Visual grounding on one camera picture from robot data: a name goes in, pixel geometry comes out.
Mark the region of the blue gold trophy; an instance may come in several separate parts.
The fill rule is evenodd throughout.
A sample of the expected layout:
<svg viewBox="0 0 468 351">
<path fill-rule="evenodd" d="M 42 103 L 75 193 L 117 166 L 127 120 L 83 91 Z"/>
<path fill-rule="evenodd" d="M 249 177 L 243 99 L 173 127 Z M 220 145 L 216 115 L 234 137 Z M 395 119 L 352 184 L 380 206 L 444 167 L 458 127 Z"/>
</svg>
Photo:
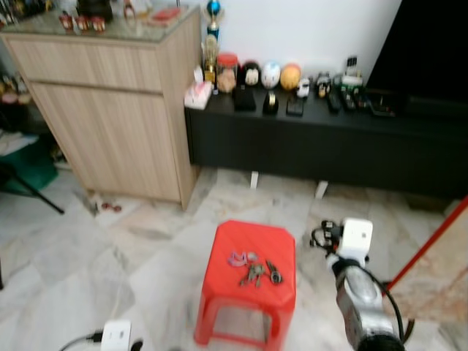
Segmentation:
<svg viewBox="0 0 468 351">
<path fill-rule="evenodd" d="M 206 37 L 202 41 L 202 72 L 204 80 L 214 83 L 216 77 L 216 60 L 219 53 L 219 20 L 223 10 L 219 0 L 208 0 L 204 7 L 207 17 Z"/>
</svg>

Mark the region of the pink tissue pack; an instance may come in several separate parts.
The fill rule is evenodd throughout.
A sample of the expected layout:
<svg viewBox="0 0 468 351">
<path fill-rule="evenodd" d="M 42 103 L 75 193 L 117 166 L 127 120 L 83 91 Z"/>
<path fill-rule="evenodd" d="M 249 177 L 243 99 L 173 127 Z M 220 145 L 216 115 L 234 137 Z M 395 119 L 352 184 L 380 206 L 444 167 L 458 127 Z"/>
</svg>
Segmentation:
<svg viewBox="0 0 468 351">
<path fill-rule="evenodd" d="M 185 91 L 184 107 L 204 110 L 208 100 L 213 96 L 214 84 L 207 79 L 201 66 L 196 66 L 193 74 L 194 83 Z"/>
</svg>

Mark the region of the green storage box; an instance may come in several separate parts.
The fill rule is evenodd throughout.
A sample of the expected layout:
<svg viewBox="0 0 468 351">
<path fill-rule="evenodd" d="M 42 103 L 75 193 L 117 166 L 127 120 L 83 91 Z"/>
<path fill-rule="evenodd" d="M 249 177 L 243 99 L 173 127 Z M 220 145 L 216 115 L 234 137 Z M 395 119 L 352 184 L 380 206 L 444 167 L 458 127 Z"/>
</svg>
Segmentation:
<svg viewBox="0 0 468 351">
<path fill-rule="evenodd" d="M 0 156 L 0 166 L 11 167 L 27 184 L 38 190 L 43 190 L 59 175 L 50 155 L 49 141 L 44 138 Z"/>
</svg>

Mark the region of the black round mouse toy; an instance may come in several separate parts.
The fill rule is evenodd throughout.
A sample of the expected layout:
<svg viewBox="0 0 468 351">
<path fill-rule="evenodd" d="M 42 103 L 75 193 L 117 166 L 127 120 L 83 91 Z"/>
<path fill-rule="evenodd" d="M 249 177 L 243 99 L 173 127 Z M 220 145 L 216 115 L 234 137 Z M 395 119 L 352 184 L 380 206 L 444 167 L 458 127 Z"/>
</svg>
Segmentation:
<svg viewBox="0 0 468 351">
<path fill-rule="evenodd" d="M 260 83 L 262 70 L 257 61 L 245 61 L 238 71 L 238 85 L 253 88 Z"/>
</svg>

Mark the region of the red plastic stool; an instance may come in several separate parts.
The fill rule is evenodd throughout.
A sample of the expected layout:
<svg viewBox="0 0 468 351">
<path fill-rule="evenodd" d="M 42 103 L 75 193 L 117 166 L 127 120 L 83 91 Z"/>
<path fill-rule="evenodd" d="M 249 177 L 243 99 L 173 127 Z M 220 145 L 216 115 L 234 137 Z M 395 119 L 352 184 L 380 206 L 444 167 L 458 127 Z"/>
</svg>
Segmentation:
<svg viewBox="0 0 468 351">
<path fill-rule="evenodd" d="M 271 260 L 284 275 L 283 284 L 264 279 L 260 287 L 239 285 L 246 267 L 231 267 L 231 253 L 253 252 L 263 264 Z M 194 341 L 207 347 L 213 340 L 227 340 L 250 345 L 262 351 L 282 351 L 293 321 L 297 283 L 295 283 L 295 239 L 281 227 L 240 221 L 218 225 L 213 247 L 203 277 L 200 305 L 197 309 Z M 215 331 L 215 323 L 224 308 L 240 308 L 270 318 L 265 340 L 258 341 L 227 332 Z"/>
</svg>

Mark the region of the black tape dispenser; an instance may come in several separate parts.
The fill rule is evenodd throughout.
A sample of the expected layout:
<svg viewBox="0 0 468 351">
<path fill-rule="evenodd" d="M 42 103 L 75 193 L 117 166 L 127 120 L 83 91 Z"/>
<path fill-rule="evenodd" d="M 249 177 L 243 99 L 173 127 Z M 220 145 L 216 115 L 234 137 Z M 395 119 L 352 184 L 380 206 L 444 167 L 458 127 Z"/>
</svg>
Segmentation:
<svg viewBox="0 0 468 351">
<path fill-rule="evenodd" d="M 262 113 L 264 115 L 276 115 L 279 112 L 279 104 L 281 98 L 274 91 L 267 91 L 264 103 L 262 105 Z"/>
</svg>

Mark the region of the black box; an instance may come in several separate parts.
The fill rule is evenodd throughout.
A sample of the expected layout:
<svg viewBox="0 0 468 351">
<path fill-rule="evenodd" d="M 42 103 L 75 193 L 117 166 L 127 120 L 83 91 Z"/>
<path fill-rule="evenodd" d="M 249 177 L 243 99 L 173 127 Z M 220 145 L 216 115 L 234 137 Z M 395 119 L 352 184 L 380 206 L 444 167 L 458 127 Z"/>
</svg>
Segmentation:
<svg viewBox="0 0 468 351">
<path fill-rule="evenodd" d="M 247 85 L 237 85 L 231 93 L 234 110 L 239 113 L 253 113 L 257 110 L 254 88 Z"/>
</svg>

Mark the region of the red packet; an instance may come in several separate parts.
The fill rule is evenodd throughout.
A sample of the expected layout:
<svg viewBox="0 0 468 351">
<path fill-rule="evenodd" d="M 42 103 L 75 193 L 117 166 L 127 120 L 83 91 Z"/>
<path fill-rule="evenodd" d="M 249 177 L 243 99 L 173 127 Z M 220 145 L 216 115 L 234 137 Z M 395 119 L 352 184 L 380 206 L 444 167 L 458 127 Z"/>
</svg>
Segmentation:
<svg viewBox="0 0 468 351">
<path fill-rule="evenodd" d="M 176 20 L 183 10 L 180 7 L 167 7 L 154 11 L 149 17 L 149 20 L 154 26 L 167 26 L 171 21 Z"/>
</svg>

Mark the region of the clear jar red lid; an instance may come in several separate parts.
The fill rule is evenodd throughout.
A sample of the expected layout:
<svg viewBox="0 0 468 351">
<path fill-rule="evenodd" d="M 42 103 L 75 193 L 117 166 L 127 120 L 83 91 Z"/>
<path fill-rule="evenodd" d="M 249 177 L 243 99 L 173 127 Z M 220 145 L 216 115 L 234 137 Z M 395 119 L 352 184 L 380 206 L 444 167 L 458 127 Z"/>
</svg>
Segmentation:
<svg viewBox="0 0 468 351">
<path fill-rule="evenodd" d="M 238 84 L 238 57 L 234 53 L 220 53 L 216 60 L 215 83 L 220 93 L 230 93 Z"/>
</svg>

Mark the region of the small white figurine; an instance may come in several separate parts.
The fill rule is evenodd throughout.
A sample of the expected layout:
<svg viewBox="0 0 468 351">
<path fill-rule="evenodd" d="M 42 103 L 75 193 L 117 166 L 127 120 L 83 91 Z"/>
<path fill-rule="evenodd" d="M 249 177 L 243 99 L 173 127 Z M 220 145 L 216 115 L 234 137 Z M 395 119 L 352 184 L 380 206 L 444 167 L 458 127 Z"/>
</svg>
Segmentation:
<svg viewBox="0 0 468 351">
<path fill-rule="evenodd" d="M 302 78 L 298 81 L 295 96 L 298 98 L 307 98 L 311 93 L 311 80 L 309 78 Z"/>
</svg>

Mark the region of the black remote control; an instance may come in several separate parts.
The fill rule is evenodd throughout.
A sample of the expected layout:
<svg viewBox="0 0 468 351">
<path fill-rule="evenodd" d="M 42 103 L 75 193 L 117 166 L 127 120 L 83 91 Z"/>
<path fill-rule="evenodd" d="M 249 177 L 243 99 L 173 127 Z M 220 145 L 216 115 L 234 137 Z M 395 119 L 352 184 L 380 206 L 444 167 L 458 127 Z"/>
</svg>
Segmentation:
<svg viewBox="0 0 468 351">
<path fill-rule="evenodd" d="M 327 101 L 328 110 L 331 113 L 340 113 L 342 111 L 342 99 L 341 94 L 336 93 L 336 91 L 331 91 L 325 96 L 325 101 Z"/>
</svg>

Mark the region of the flat black wallet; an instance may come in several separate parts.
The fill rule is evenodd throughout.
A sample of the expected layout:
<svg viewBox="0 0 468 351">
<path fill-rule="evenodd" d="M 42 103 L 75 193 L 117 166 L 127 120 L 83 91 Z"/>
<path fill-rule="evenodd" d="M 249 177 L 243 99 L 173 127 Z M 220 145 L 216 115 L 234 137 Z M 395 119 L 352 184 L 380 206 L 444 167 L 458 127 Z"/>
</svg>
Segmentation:
<svg viewBox="0 0 468 351">
<path fill-rule="evenodd" d="M 290 97 L 285 106 L 285 113 L 293 117 L 301 117 L 304 114 L 306 99 L 300 97 Z"/>
</svg>

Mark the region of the marble folding table red edge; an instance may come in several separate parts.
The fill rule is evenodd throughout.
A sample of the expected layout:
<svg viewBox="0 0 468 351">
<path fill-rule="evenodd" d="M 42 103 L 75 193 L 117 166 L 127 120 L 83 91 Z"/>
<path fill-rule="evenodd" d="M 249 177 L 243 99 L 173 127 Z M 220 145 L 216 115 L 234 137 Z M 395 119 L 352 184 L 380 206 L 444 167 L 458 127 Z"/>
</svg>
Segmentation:
<svg viewBox="0 0 468 351">
<path fill-rule="evenodd" d="M 468 350 L 468 197 L 454 202 L 445 220 L 389 284 L 407 327 L 438 324 L 458 351 Z"/>
</svg>

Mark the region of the black object on cabinet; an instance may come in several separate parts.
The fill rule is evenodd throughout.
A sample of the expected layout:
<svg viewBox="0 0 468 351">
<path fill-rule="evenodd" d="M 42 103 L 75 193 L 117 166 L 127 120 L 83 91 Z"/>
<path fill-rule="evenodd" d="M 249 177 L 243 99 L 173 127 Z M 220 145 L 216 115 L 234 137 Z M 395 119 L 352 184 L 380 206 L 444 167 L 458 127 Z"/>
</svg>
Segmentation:
<svg viewBox="0 0 468 351">
<path fill-rule="evenodd" d="M 104 21 L 113 20 L 111 0 L 75 0 L 75 10 L 80 16 L 100 18 Z"/>
</svg>

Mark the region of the keys with dark fob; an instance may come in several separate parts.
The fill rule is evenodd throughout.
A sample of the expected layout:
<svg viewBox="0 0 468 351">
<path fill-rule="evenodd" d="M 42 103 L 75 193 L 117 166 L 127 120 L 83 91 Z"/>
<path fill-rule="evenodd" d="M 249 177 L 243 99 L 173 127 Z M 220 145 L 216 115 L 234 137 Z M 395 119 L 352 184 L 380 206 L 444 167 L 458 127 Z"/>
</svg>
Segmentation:
<svg viewBox="0 0 468 351">
<path fill-rule="evenodd" d="M 283 273 L 278 270 L 271 260 L 266 260 L 263 264 L 250 262 L 245 267 L 247 272 L 238 282 L 239 285 L 252 283 L 255 287 L 260 287 L 264 279 L 270 281 L 271 284 L 283 284 L 285 281 Z"/>
</svg>

